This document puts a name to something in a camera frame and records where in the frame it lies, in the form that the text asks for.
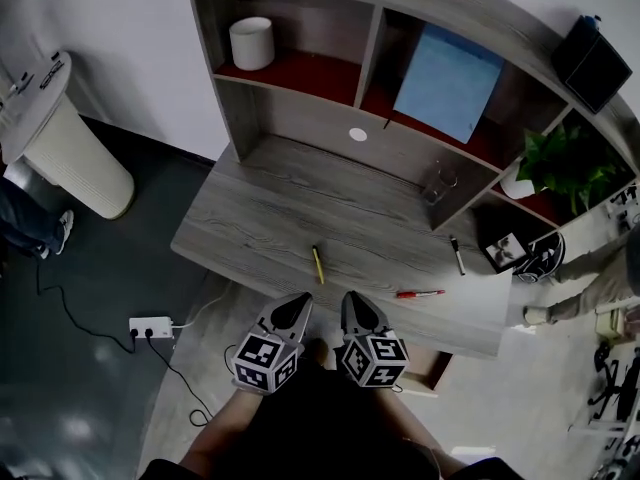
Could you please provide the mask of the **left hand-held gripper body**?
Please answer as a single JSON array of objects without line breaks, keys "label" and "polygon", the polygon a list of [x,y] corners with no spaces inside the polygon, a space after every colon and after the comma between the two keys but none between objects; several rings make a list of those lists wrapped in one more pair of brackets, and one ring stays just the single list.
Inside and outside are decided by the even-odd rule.
[{"label": "left hand-held gripper body", "polygon": [[296,373],[303,350],[301,341],[284,340],[256,323],[232,357],[233,382],[246,391],[273,394]]}]

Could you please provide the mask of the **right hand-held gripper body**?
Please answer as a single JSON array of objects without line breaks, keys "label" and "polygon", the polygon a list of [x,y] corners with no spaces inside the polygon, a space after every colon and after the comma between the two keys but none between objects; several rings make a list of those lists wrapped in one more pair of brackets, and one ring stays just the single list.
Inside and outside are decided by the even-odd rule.
[{"label": "right hand-held gripper body", "polygon": [[392,388],[410,364],[404,342],[393,330],[347,334],[340,364],[347,377],[363,388]]}]

